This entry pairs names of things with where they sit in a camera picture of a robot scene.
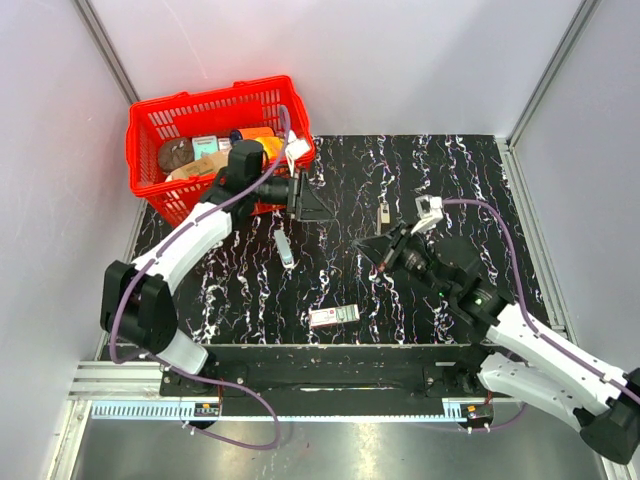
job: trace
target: gray floor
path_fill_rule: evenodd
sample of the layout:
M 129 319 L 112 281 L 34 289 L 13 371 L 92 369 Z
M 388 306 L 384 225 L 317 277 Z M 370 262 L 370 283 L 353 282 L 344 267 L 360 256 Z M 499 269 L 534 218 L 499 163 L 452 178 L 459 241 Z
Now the gray floor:
M 498 420 L 515 411 L 499 405 Z M 253 442 L 273 434 L 269 424 L 213 429 Z M 75 479 L 91 480 L 605 478 L 573 430 L 533 408 L 507 430 L 472 436 L 416 424 L 285 424 L 280 449 L 263 453 L 191 437 L 177 424 L 97 420 L 76 470 Z

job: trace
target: box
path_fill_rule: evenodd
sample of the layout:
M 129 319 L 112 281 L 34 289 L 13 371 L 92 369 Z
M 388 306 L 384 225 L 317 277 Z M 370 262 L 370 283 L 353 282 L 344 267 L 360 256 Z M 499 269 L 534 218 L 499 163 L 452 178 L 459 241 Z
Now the box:
M 171 172 L 172 180 L 182 180 L 189 177 L 202 177 L 218 173 L 222 167 L 226 167 L 229 163 L 229 150 L 222 152 L 210 153 L 200 160 L 196 160 L 184 167 L 177 168 Z

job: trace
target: orange object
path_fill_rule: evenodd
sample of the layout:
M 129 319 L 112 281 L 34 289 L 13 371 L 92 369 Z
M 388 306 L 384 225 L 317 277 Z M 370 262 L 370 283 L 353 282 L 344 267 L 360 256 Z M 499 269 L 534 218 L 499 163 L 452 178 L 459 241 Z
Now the orange object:
M 278 152 L 284 144 L 284 141 L 278 137 L 258 137 L 255 141 L 262 144 L 264 151 L 270 160 L 273 160 L 278 156 Z
M 215 174 L 165 182 L 166 175 L 158 166 L 160 146 L 176 137 L 228 137 L 233 129 L 269 127 L 271 135 L 284 133 L 278 116 L 280 105 L 289 109 L 291 130 L 311 145 L 311 151 L 296 161 L 297 166 L 308 169 L 315 156 L 309 117 L 287 76 L 236 82 L 222 90 L 193 95 L 182 92 L 133 104 L 126 138 L 131 191 L 146 198 L 175 227 L 211 186 Z M 288 171 L 287 162 L 283 161 L 277 173 Z M 278 208 L 282 207 L 259 203 L 254 214 Z
M 271 127 L 258 128 L 238 128 L 243 140 L 256 140 L 259 137 L 273 137 L 273 129 Z

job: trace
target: cable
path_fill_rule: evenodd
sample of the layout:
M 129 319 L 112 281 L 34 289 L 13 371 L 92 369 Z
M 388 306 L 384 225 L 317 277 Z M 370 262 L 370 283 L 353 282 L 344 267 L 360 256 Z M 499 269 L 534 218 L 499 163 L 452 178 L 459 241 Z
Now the cable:
M 124 309 L 125 309 L 125 307 L 127 305 L 129 297 L 131 297 L 131 294 L 133 293 L 133 291 L 136 288 L 137 284 L 140 282 L 142 277 L 147 273 L 147 271 L 151 268 L 151 266 L 162 256 L 162 254 L 182 234 L 184 234 L 190 228 L 196 226 L 198 222 L 204 220 L 208 216 L 213 215 L 217 211 L 222 210 L 223 208 L 228 207 L 229 205 L 232 205 L 235 202 L 237 202 L 238 200 L 241 200 L 242 198 L 244 198 L 247 195 L 249 195 L 256 188 L 258 188 L 260 185 L 262 185 L 267 180 L 267 178 L 269 178 L 273 174 L 273 172 L 276 170 L 276 168 L 278 168 L 278 165 L 280 165 L 280 162 L 282 161 L 282 158 L 285 155 L 285 150 L 287 148 L 287 144 L 288 144 L 288 140 L 289 140 L 289 132 L 291 131 L 291 117 L 289 116 L 289 110 L 287 109 L 287 107 L 284 106 L 284 105 L 280 105 L 279 114 L 280 114 L 280 121 L 282 122 L 282 125 L 284 126 L 284 142 L 282 144 L 282 147 L 280 148 L 280 151 L 278 152 L 278 156 L 277 156 L 275 162 L 273 162 L 273 165 L 271 165 L 267 169 L 267 171 L 264 172 L 262 174 L 262 176 L 258 180 L 256 180 L 253 184 L 251 184 L 249 187 L 247 187 L 242 192 L 240 192 L 237 195 L 231 197 L 229 200 L 225 200 L 220 205 L 216 205 L 215 207 L 211 208 L 210 210 L 207 210 L 202 215 L 196 217 L 195 223 L 194 222 L 186 223 L 185 225 L 182 225 L 178 230 L 175 230 L 174 232 L 172 232 L 171 235 L 169 235 L 169 237 L 165 241 L 164 245 L 161 248 L 159 248 L 158 251 L 156 252 L 156 258 L 155 259 L 150 259 L 149 262 L 147 262 L 147 264 L 144 265 L 138 271 L 138 273 L 136 273 L 136 275 L 131 279 L 131 282 L 129 283 L 129 285 L 127 285 L 127 288 L 125 288 L 124 294 L 122 295 L 122 298 L 120 299 L 120 303 L 118 304 L 118 308 L 116 310 L 116 314 L 115 314 L 115 317 L 113 319 L 113 325 L 111 326 L 111 334 L 109 336 L 109 355 L 110 355 L 111 361 L 113 363 L 120 365 L 120 364 L 125 363 L 125 362 L 127 362 L 129 360 L 132 360 L 133 358 L 136 358 L 141 353 L 144 353 L 144 350 L 141 349 L 141 350 L 135 351 L 132 354 L 127 355 L 126 357 L 118 358 L 118 355 L 117 355 L 117 352 L 116 352 L 116 342 L 117 342 L 117 339 L 118 339 L 118 330 L 120 329 L 120 323 L 122 322 L 122 315 L 124 313 Z M 208 383 L 208 384 L 211 384 L 211 385 L 217 385 L 219 387 L 235 388 L 236 390 L 240 390 L 240 391 L 252 396 L 256 400 L 258 400 L 267 409 L 267 411 L 269 412 L 269 414 L 273 418 L 273 424 L 274 424 L 274 427 L 275 427 L 275 430 L 276 430 L 274 440 L 272 442 L 264 444 L 264 445 L 252 445 L 252 444 L 240 442 L 238 440 L 233 440 L 231 438 L 223 437 L 221 435 L 217 435 L 215 433 L 207 432 L 205 430 L 201 430 L 201 429 L 193 427 L 193 426 L 191 427 L 191 432 L 192 433 L 193 432 L 198 432 L 198 433 L 201 433 L 202 435 L 205 435 L 207 437 L 211 437 L 211 438 L 214 438 L 216 440 L 220 440 L 220 441 L 229 443 L 231 445 L 235 445 L 237 447 L 242 447 L 242 448 L 247 448 L 247 449 L 250 449 L 250 450 L 271 450 L 271 449 L 276 448 L 279 445 L 280 439 L 282 438 L 282 432 L 281 432 L 280 421 L 278 420 L 278 416 L 276 415 L 275 411 L 273 410 L 273 407 L 271 405 L 269 405 L 269 402 L 267 402 L 265 399 L 263 399 L 256 392 L 254 392 L 250 388 L 247 388 L 247 387 L 245 387 L 243 385 L 239 385 L 237 383 L 226 382 L 224 380 L 214 380 L 212 378 L 205 378 L 205 377 L 200 377 L 198 375 L 192 375 L 192 374 L 187 373 L 187 372 L 185 372 L 185 371 L 183 371 L 183 370 L 181 370 L 179 368 L 175 368 L 172 365 L 169 365 L 167 362 L 165 362 L 164 360 L 159 359 L 155 355 L 149 354 L 149 356 L 151 358 L 153 358 L 155 361 L 157 361 L 157 362 L 159 362 L 159 363 L 161 363 L 161 364 L 163 364 L 165 366 L 168 366 L 168 367 L 172 368 L 176 373 L 178 373 L 179 375 L 182 375 L 183 377 L 189 378 L 189 379 L 194 380 L 196 382 L 202 382 L 202 383 Z
M 633 393 L 631 390 L 629 390 L 626 386 L 622 385 L 618 381 L 613 379 L 608 379 L 604 372 L 601 372 L 590 363 L 584 361 L 583 359 L 575 355 L 573 352 L 567 350 L 565 347 L 557 343 L 553 338 L 545 335 L 544 333 L 540 333 L 540 330 L 536 326 L 535 322 L 529 316 L 529 312 L 527 312 L 527 305 L 524 300 L 524 289 L 522 287 L 522 280 L 520 280 L 520 271 L 518 269 L 518 261 L 517 261 L 518 258 L 516 255 L 516 249 L 513 244 L 513 239 L 511 238 L 511 234 L 509 233 L 509 229 L 507 228 L 507 224 L 504 222 L 504 220 L 502 219 L 498 211 L 486 202 L 483 202 L 481 200 L 467 199 L 467 198 L 443 200 L 442 205 L 475 205 L 478 207 L 486 208 L 491 212 L 491 214 L 494 216 L 494 218 L 500 225 L 502 234 L 504 235 L 504 238 L 507 242 L 507 246 L 509 247 L 509 256 L 511 257 L 511 265 L 513 266 L 513 275 L 515 276 L 515 282 L 516 282 L 516 291 L 518 293 L 518 305 L 520 306 L 522 317 L 524 318 L 524 322 L 527 324 L 527 326 L 533 331 L 534 334 L 538 335 L 539 338 L 541 338 L 542 340 L 547 342 L 549 345 L 551 345 L 553 348 L 558 350 L 565 357 L 569 358 L 570 360 L 573 360 L 575 363 L 583 367 L 585 370 L 587 370 L 588 372 L 598 377 L 601 381 L 605 383 L 607 382 L 610 383 L 613 387 L 617 388 L 622 393 L 624 393 L 627 397 L 629 397 L 631 400 L 633 400 L 638 405 L 640 405 L 640 396 Z

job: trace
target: food item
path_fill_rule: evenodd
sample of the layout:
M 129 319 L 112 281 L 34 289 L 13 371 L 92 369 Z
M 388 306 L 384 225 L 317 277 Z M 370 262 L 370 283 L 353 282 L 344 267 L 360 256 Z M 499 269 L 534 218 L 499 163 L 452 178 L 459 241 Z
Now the food item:
M 255 140 L 258 137 L 275 137 L 275 133 L 271 127 L 255 127 L 231 130 L 229 135 L 232 145 L 240 140 Z
M 164 173 L 171 173 L 193 160 L 193 145 L 186 137 L 169 140 L 158 149 L 158 166 Z
M 173 180 L 182 180 L 192 176 L 202 177 L 204 175 L 211 175 L 212 173 L 218 173 L 222 167 L 226 167 L 229 163 L 229 150 L 224 152 L 215 152 L 205 155 L 200 160 L 180 167 L 171 172 L 171 178 Z
M 278 152 L 282 148 L 283 141 L 278 137 L 258 137 L 256 142 L 260 142 L 264 147 L 264 151 L 267 154 L 267 158 L 275 158 L 278 156 Z
M 231 140 L 229 137 L 218 138 L 218 150 L 231 150 Z
M 215 135 L 206 135 L 204 137 L 193 137 L 191 139 L 193 144 L 193 159 L 200 160 L 205 155 L 215 153 L 218 148 L 218 137 Z

